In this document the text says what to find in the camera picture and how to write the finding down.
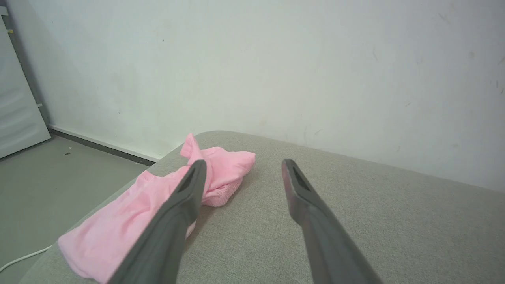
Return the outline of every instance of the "pink garment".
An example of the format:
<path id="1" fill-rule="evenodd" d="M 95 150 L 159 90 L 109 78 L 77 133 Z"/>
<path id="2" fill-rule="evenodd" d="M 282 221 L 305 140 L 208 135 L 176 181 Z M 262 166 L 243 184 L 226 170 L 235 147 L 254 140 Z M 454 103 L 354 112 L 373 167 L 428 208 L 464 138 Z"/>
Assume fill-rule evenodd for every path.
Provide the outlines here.
<path id="1" fill-rule="evenodd" d="M 186 138 L 181 155 L 189 159 L 187 166 L 163 177 L 143 172 L 127 191 L 58 239 L 74 272 L 107 282 L 194 161 L 207 163 L 201 202 L 208 206 L 224 205 L 255 163 L 250 152 L 227 152 L 221 147 L 201 151 L 193 134 Z"/>

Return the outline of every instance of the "clothing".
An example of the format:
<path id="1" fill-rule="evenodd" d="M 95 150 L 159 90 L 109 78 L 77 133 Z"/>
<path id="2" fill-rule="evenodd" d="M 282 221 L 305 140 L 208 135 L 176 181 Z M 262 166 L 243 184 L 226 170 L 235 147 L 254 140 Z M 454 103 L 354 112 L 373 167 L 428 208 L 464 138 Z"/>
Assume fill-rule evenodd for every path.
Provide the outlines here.
<path id="1" fill-rule="evenodd" d="M 202 204 L 222 206 L 252 169 L 256 158 L 254 153 L 228 152 L 220 147 L 201 151 L 192 134 L 187 136 L 180 154 L 188 158 L 187 166 L 164 177 L 143 172 L 117 199 L 58 239 L 74 272 L 107 282 L 194 161 L 205 159 L 207 163 Z"/>

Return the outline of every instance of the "gray floor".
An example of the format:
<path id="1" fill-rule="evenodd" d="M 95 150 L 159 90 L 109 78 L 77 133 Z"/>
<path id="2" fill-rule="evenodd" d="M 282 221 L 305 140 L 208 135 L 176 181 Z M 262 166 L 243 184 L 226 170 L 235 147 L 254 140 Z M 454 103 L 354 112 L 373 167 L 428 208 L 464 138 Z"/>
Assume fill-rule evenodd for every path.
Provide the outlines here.
<path id="1" fill-rule="evenodd" d="M 0 159 L 0 267 L 43 249 L 147 167 L 64 138 Z M 39 256 L 0 273 L 17 283 Z"/>

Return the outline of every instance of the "gray fabric surface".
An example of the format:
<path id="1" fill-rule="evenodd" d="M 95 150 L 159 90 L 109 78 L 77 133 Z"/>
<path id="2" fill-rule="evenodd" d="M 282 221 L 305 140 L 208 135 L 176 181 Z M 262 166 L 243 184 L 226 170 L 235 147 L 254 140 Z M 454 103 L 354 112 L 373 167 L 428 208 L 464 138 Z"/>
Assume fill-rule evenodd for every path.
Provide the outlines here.
<path id="1" fill-rule="evenodd" d="M 254 152 L 257 162 L 225 206 L 202 207 L 180 283 L 312 281 L 301 229 L 288 214 L 284 158 L 297 162 L 384 282 L 505 281 L 503 193 L 236 132 L 205 132 L 196 139 L 202 149 Z M 179 151 L 148 170 L 175 171 L 186 162 Z M 76 276 L 57 246 L 21 281 L 87 282 L 93 281 Z"/>

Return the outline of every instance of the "cord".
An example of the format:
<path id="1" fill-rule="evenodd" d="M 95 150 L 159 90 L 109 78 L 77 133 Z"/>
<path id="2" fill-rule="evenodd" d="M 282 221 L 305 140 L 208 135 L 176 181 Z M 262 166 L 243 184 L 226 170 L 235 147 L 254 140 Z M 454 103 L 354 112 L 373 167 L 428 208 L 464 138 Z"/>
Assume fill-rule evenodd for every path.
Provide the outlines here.
<path id="1" fill-rule="evenodd" d="M 13 260 L 13 261 L 11 261 L 11 262 L 7 263 L 6 265 L 2 266 L 2 267 L 0 268 L 0 272 L 2 272 L 4 269 L 6 269 L 7 267 L 9 267 L 9 266 L 13 265 L 13 264 L 14 264 L 14 263 L 16 263 L 16 262 L 22 261 L 23 259 L 27 259 L 27 258 L 32 257 L 32 256 L 37 255 L 37 254 L 41 254 L 41 253 L 45 252 L 46 250 L 48 250 L 50 247 L 51 247 L 51 246 L 48 246 L 48 247 L 47 247 L 47 248 L 45 248 L 45 249 L 41 249 L 40 251 L 36 251 L 36 252 L 34 252 L 34 253 L 31 253 L 31 254 L 28 254 L 28 255 L 25 255 L 25 256 L 23 256 L 23 257 L 20 257 L 20 258 L 18 258 L 18 259 Z"/>

